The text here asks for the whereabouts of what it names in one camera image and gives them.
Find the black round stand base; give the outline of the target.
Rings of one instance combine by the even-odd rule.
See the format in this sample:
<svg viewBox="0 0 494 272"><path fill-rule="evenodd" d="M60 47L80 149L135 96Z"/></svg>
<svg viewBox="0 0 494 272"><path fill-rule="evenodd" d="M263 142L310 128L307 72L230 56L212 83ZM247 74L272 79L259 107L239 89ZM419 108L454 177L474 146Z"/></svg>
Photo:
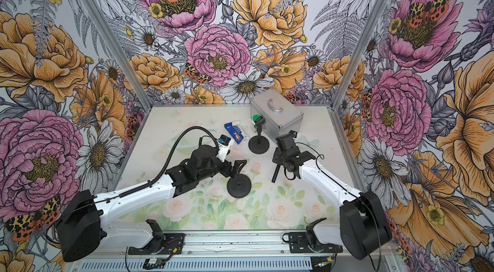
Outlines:
<svg viewBox="0 0 494 272"><path fill-rule="evenodd" d="M254 154L264 154L270 148L270 142L266 137L254 136L249 140L248 148Z"/></svg>

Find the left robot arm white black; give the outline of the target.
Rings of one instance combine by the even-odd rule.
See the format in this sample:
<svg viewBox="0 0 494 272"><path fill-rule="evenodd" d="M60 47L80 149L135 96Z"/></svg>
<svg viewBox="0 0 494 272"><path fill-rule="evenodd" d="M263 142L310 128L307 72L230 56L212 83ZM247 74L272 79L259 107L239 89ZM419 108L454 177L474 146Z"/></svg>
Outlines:
<svg viewBox="0 0 494 272"><path fill-rule="evenodd" d="M131 248L152 245L158 251L164 236L156 221L148 221L143 229L134 226L128 230L116 229L113 222L143 206L189 192L216 174L237 178L247 161L226 160L228 151L228 147L201 145L188 159L165 170L156 181L97 195L88 190L77 193L55 224L64 261L83 259L105 242Z"/></svg>

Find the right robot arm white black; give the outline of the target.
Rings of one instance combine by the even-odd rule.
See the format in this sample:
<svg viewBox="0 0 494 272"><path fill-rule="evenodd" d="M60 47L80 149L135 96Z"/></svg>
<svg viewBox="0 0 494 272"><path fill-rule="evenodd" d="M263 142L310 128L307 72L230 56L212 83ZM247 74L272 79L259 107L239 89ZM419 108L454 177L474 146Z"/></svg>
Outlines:
<svg viewBox="0 0 494 272"><path fill-rule="evenodd" d="M343 246L355 259L362 260L392 240L392 230L379 197L371 191L362 192L337 178L321 164L324 156L317 152L301 151L295 141L297 133L275 139L273 162L277 165L272 181L279 170L290 172L315 187L338 209L339 225L325 217L306 227L306 240L311 251L319 252L328 244Z"/></svg>

